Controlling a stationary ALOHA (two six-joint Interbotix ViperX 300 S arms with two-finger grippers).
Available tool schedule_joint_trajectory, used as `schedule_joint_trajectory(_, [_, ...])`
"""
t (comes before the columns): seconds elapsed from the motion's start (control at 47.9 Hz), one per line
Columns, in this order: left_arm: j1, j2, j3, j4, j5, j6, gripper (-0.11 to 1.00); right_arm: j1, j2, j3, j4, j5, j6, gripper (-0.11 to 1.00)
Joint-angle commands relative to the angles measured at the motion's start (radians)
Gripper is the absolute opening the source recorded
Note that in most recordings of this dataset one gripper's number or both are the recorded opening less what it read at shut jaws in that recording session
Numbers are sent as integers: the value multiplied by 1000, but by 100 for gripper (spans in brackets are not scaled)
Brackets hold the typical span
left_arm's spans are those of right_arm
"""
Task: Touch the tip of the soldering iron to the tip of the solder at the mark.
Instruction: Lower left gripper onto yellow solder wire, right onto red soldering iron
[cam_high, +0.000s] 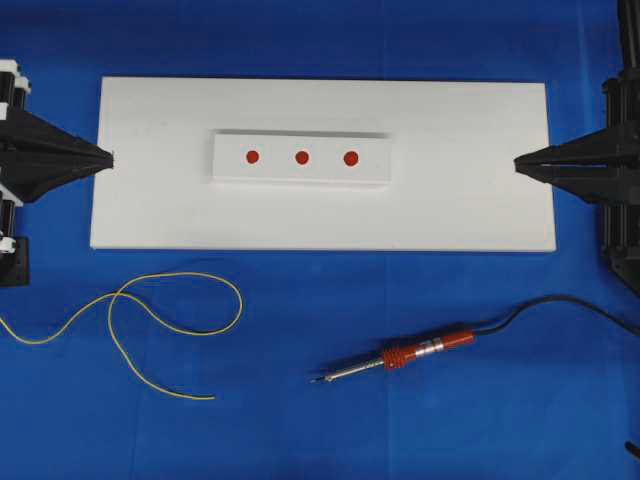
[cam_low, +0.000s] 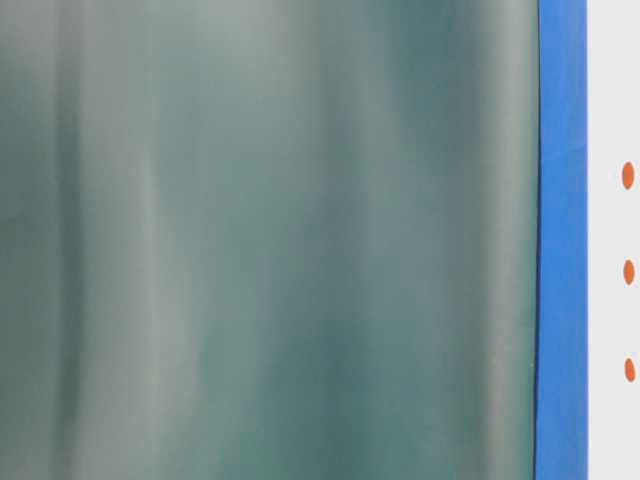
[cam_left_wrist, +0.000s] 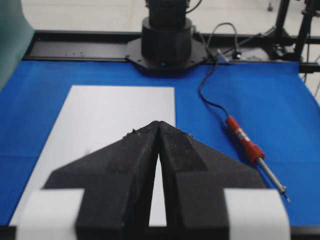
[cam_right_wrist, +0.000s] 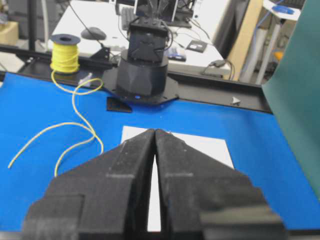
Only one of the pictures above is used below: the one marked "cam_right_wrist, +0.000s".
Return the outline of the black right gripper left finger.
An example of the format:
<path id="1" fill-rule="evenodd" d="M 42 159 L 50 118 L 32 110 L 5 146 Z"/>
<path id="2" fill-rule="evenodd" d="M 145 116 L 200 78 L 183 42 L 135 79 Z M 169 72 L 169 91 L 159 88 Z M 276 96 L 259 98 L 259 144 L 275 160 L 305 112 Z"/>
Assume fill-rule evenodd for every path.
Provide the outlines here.
<path id="1" fill-rule="evenodd" d="M 155 131 L 55 177 L 28 209 L 26 240 L 130 240 L 147 230 Z"/>

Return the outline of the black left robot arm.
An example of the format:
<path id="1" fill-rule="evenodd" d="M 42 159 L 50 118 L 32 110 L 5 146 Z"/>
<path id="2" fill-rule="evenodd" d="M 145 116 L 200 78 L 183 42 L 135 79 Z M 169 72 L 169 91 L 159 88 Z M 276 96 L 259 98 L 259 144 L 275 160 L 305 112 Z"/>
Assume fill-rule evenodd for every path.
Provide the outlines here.
<path id="1" fill-rule="evenodd" d="M 107 90 L 132 103 L 157 105 L 176 97 L 168 77 L 163 21 L 176 13 L 175 0 L 138 0 L 129 24 L 128 49 L 119 67 L 102 77 Z M 124 240 L 147 229 L 156 132 L 126 140 L 56 176 L 25 217 L 24 240 Z"/>

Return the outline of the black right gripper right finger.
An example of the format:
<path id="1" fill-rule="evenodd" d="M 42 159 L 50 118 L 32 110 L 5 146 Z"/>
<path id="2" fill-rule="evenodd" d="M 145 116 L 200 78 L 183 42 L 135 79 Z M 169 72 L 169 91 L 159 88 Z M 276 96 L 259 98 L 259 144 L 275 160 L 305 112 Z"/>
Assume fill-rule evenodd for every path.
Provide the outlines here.
<path id="1" fill-rule="evenodd" d="M 248 176 L 155 132 L 162 222 L 170 240 L 285 240 L 287 230 Z"/>

